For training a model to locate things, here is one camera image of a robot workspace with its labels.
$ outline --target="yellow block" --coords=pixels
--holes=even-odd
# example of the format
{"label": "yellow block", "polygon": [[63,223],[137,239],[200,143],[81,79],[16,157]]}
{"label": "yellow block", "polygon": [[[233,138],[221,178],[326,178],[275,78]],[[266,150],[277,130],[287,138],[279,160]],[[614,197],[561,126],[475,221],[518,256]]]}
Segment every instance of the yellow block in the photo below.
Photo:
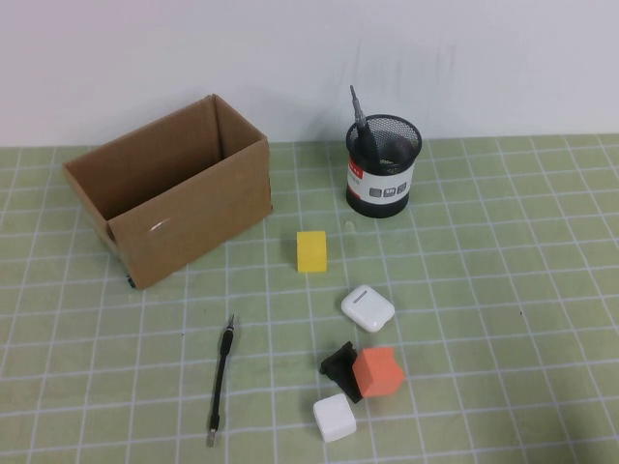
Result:
{"label": "yellow block", "polygon": [[297,232],[297,271],[327,272],[327,233],[324,230]]}

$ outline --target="pen holder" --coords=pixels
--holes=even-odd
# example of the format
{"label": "pen holder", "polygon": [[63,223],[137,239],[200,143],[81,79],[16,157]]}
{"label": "pen holder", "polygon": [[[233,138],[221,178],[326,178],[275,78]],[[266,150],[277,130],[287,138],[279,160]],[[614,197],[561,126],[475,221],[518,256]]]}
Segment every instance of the pen holder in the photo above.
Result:
{"label": "pen holder", "polygon": [[422,149],[422,136],[398,116],[375,114],[367,117],[378,150],[379,162],[368,159],[360,149],[357,126],[346,134],[350,207],[369,218],[389,218],[408,203],[415,158]]}

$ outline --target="white cube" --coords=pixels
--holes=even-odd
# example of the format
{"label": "white cube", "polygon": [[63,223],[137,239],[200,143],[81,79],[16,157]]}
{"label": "white cube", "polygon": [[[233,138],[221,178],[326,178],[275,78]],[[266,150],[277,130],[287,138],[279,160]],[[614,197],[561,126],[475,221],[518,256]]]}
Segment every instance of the white cube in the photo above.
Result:
{"label": "white cube", "polygon": [[357,421],[344,393],[316,401],[313,404],[313,415],[318,422],[322,439],[327,443],[357,430]]}

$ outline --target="cardboard box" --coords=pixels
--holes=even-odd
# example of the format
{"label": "cardboard box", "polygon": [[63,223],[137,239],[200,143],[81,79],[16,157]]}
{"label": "cardboard box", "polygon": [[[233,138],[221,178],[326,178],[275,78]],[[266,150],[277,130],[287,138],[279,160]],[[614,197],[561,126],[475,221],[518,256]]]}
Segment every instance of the cardboard box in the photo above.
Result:
{"label": "cardboard box", "polygon": [[63,165],[137,288],[272,211],[267,137],[211,95]]}

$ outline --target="precision screwdriver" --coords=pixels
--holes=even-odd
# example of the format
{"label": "precision screwdriver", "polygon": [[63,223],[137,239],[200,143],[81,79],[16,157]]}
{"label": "precision screwdriver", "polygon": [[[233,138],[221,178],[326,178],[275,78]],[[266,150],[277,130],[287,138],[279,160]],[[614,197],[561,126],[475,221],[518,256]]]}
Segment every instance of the precision screwdriver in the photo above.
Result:
{"label": "precision screwdriver", "polygon": [[223,382],[223,370],[225,368],[225,359],[230,353],[232,346],[232,338],[234,337],[234,314],[228,320],[228,326],[225,328],[223,337],[221,338],[220,346],[220,364],[217,369],[217,380],[215,382],[215,391],[213,392],[213,406],[211,408],[211,418],[209,419],[209,434],[206,443],[209,447],[215,445],[215,435],[220,428],[220,398],[221,384]]}
{"label": "precision screwdriver", "polygon": [[360,155],[366,159],[369,164],[380,166],[380,156],[378,154],[378,146],[374,134],[371,133],[366,115],[361,109],[355,88],[350,86],[350,94],[352,95],[352,105],[355,109],[355,124],[357,126],[356,145]]}

